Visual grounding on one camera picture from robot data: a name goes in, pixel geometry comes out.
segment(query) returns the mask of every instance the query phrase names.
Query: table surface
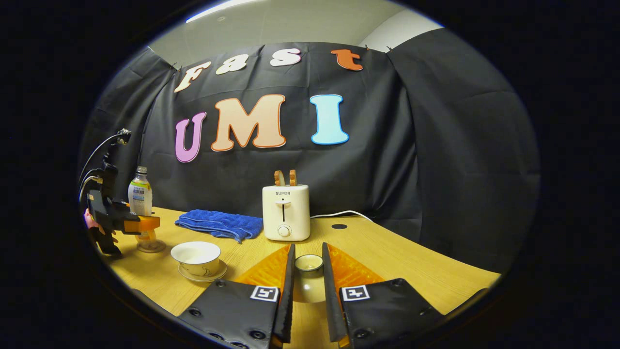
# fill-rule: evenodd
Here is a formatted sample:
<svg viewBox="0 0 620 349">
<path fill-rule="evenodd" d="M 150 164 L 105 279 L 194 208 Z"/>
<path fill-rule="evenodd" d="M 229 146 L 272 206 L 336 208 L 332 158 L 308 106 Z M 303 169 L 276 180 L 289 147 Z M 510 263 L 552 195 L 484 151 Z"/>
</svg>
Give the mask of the table surface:
<svg viewBox="0 0 620 349">
<path fill-rule="evenodd" d="M 161 225 L 155 233 L 157 239 L 166 243 L 165 250 L 158 253 L 138 251 L 133 235 L 117 232 L 117 246 L 123 256 L 101 256 L 130 288 L 139 289 L 175 316 L 180 315 L 211 283 L 198 283 L 181 276 L 179 263 L 170 256 L 172 247 L 189 241 L 217 244 L 222 251 L 221 260 L 228 265 L 223 279 L 235 280 L 251 266 L 290 243 L 268 240 L 261 232 L 257 238 L 239 244 L 231 238 L 216 238 L 209 233 L 176 226 L 174 222 L 184 212 L 158 207 L 154 207 L 153 212 L 161 218 Z M 348 227 L 334 229 L 333 224 Z M 295 242 L 296 256 L 322 255 L 323 242 L 341 249 L 385 280 L 406 279 L 442 314 L 461 305 L 478 290 L 491 286 L 500 276 L 448 258 L 357 216 L 311 219 L 310 237 Z M 294 302 L 291 343 L 284 344 L 284 347 L 338 348 L 337 343 L 329 341 L 325 312 L 325 302 Z"/>
</svg>

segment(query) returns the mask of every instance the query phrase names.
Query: white bowl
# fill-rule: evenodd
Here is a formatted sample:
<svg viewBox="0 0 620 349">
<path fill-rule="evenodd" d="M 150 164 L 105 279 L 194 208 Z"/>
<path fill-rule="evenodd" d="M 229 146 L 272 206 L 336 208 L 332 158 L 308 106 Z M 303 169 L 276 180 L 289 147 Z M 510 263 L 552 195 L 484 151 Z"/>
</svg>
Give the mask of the white bowl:
<svg viewBox="0 0 620 349">
<path fill-rule="evenodd" d="M 219 272 L 219 247 L 210 242 L 192 241 L 176 245 L 170 251 L 172 256 L 188 273 L 208 277 Z"/>
</svg>

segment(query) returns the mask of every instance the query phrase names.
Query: pink letter u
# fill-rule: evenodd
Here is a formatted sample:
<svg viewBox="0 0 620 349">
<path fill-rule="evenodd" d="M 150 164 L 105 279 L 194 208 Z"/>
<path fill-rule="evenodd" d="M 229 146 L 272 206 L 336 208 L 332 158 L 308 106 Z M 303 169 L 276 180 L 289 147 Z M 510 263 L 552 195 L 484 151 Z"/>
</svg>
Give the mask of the pink letter u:
<svg viewBox="0 0 620 349">
<path fill-rule="evenodd" d="M 200 149 L 200 132 L 202 131 L 202 120 L 206 118 L 206 112 L 194 115 L 192 121 L 194 123 L 194 135 L 192 139 L 192 147 L 190 150 L 185 149 L 185 129 L 190 123 L 188 119 L 181 120 L 177 124 L 177 140 L 175 142 L 175 151 L 177 159 L 181 162 L 190 162 L 196 158 Z"/>
</svg>

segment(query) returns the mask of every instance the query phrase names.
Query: toaster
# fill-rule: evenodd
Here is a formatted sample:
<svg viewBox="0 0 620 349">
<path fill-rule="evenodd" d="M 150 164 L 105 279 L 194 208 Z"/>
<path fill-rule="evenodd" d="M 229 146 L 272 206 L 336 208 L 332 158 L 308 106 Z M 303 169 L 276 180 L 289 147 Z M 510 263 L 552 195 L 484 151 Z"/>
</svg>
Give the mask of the toaster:
<svg viewBox="0 0 620 349">
<path fill-rule="evenodd" d="M 308 186 L 263 187 L 263 231 L 270 240 L 302 241 L 310 236 Z"/>
</svg>

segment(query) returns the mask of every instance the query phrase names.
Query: letter m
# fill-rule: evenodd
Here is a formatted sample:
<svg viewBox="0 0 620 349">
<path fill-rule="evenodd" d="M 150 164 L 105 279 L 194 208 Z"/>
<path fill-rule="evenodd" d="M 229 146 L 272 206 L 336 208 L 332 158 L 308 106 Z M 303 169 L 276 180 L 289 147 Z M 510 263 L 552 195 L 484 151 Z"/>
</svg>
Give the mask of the letter m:
<svg viewBox="0 0 620 349">
<path fill-rule="evenodd" d="M 216 152 L 232 149 L 234 143 L 230 139 L 231 130 L 239 145 L 245 147 L 256 127 L 259 129 L 252 141 L 255 147 L 283 146 L 286 138 L 280 133 L 280 105 L 284 100 L 281 94 L 266 94 L 256 102 L 250 114 L 246 113 L 236 98 L 217 102 L 215 108 L 219 110 L 218 134 L 211 149 Z"/>
</svg>

